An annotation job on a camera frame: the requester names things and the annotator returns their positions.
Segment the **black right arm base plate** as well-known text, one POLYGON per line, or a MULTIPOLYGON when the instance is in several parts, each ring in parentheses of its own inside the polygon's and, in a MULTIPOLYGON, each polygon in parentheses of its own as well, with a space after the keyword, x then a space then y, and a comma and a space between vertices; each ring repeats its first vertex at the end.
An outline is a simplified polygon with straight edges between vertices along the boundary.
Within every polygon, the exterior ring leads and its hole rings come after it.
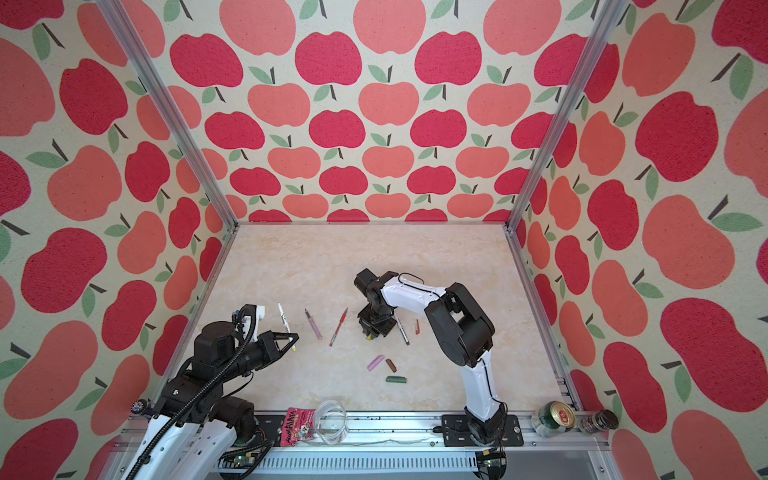
POLYGON ((443 415, 438 426, 432 429, 440 434, 446 447, 491 448, 522 447, 524 439, 518 418, 507 415, 504 421, 486 422, 469 415, 443 415))

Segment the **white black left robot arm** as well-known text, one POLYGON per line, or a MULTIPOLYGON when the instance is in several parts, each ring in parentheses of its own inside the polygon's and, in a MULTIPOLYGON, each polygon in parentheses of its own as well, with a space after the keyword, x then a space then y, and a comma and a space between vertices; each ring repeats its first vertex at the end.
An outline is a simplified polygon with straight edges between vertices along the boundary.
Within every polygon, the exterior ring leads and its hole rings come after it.
POLYGON ((299 335, 247 333, 218 321, 194 340, 193 354, 163 387, 124 479, 204 479, 237 442, 256 433, 251 402, 224 393, 224 384, 262 370, 294 347, 299 335))

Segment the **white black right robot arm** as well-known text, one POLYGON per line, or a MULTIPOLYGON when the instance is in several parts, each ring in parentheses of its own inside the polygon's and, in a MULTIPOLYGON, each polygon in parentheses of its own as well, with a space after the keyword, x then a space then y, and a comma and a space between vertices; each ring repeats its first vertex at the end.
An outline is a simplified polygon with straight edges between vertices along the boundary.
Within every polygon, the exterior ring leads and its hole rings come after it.
POLYGON ((358 320, 370 339, 385 337, 399 325, 399 309, 426 316, 443 354, 461 368, 471 438, 480 446, 500 445, 508 408, 497 396, 492 374, 495 327, 469 290, 458 282, 431 287, 401 273, 378 276, 369 269, 356 275, 354 286, 367 300, 358 320))

